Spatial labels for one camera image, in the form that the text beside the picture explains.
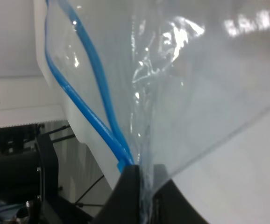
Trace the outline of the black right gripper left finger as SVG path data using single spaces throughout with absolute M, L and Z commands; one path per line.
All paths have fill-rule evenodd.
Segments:
M 140 175 L 137 165 L 125 166 L 115 188 L 93 224 L 138 224 Z

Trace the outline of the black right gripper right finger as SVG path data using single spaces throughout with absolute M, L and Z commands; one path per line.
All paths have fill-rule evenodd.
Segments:
M 207 221 L 191 206 L 163 164 L 153 167 L 151 224 L 206 224 Z

